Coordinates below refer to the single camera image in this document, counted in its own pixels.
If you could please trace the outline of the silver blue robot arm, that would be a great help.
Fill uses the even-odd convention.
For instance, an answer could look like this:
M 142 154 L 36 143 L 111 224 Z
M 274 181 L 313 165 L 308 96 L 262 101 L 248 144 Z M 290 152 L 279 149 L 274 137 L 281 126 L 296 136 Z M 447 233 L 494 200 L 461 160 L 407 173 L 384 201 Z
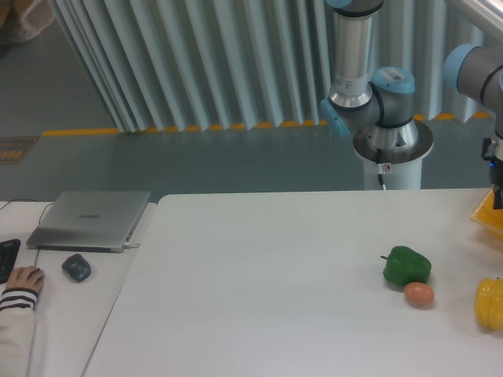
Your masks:
M 381 1 L 330 1 L 336 14 L 335 81 L 321 101 L 331 131 L 350 134 L 369 190 L 421 186 L 422 163 L 433 146 L 426 124 L 413 118 L 415 80 L 405 68 L 369 72 L 373 18 Z M 496 115 L 494 137 L 483 140 L 490 164 L 493 208 L 502 208 L 502 45 L 455 48 L 443 65 L 446 83 Z

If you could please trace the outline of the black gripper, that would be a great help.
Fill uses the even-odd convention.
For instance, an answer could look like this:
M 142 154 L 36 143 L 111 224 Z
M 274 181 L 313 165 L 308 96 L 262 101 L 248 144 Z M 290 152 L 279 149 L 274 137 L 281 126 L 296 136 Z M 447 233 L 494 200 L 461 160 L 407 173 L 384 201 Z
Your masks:
M 493 208 L 502 209 L 502 139 L 483 139 L 481 157 L 490 164 L 490 188 L 494 195 Z

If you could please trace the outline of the striped cream sleeve forearm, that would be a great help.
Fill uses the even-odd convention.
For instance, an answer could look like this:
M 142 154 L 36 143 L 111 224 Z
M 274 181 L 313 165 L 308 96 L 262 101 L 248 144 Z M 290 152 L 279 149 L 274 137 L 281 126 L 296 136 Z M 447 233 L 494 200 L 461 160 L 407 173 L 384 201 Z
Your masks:
M 26 376 L 35 333 L 38 293 L 5 289 L 1 296 L 1 376 Z

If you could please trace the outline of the person's hand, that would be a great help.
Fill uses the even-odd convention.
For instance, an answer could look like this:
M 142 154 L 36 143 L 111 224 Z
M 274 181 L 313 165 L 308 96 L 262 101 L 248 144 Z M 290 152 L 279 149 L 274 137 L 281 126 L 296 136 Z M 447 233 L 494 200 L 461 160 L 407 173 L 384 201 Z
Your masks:
M 14 269 L 6 283 L 4 294 L 35 304 L 44 285 L 45 273 L 34 265 Z

